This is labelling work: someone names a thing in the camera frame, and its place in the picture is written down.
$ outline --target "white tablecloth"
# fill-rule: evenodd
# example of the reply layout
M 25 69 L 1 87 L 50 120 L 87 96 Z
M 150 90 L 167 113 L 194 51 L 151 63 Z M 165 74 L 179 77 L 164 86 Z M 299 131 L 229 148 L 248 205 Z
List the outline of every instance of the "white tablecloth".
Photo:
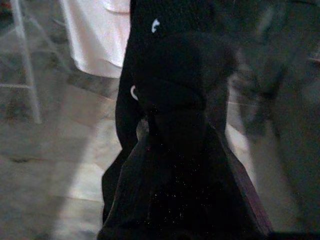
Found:
M 130 32 L 130 0 L 60 0 L 71 56 L 83 72 L 118 78 Z

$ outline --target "floor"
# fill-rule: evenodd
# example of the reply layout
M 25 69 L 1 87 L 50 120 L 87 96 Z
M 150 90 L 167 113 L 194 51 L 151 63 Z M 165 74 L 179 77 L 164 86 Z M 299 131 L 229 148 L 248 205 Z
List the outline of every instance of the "floor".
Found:
M 119 80 L 74 69 L 65 32 L 45 17 L 48 6 L 37 0 L 30 4 L 39 22 L 51 26 L 50 36 L 61 40 L 57 47 L 74 73 L 64 72 L 51 54 L 32 55 L 41 125 L 32 122 L 25 92 L 0 88 L 0 239 L 93 240 L 102 224 L 101 177 L 121 149 L 114 116 Z M 16 54 L 1 56 L 20 68 Z M 21 71 L 1 69 L 2 81 L 24 79 Z M 228 117 L 237 117 L 240 106 L 230 102 Z M 226 134 L 274 229 L 302 231 L 303 220 L 282 172 L 270 123 L 265 134 L 255 138 L 230 124 Z

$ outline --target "white logo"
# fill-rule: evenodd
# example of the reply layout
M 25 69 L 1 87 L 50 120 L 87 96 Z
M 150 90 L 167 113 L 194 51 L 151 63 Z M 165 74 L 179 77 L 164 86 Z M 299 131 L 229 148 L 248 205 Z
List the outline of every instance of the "white logo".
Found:
M 152 23 L 151 32 L 154 34 L 157 31 L 157 27 L 160 25 L 160 22 L 156 18 Z

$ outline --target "tile floor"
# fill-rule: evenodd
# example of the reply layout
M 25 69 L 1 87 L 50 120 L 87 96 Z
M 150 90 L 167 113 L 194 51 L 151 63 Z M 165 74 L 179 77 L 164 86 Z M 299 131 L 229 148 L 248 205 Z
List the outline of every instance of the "tile floor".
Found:
M 44 2 L 30 3 L 40 22 L 48 24 Z M 71 63 L 68 44 L 58 48 Z M 99 78 L 97 88 L 102 84 L 104 91 L 89 91 L 79 82 L 94 77 L 78 71 L 68 75 L 50 55 L 37 53 L 33 63 L 43 124 L 34 124 L 28 114 L 17 121 L 0 115 L 0 239 L 93 240 L 101 226 L 101 176 L 120 151 L 114 116 L 119 81 Z M 0 89 L 0 96 L 5 93 Z M 26 94 L 14 94 L 21 94 L 30 112 Z M 6 103 L 0 97 L 0 105 Z M 254 141 L 229 124 L 226 134 L 274 229 L 301 231 L 303 220 L 282 172 L 277 139 L 270 125 L 266 129 Z

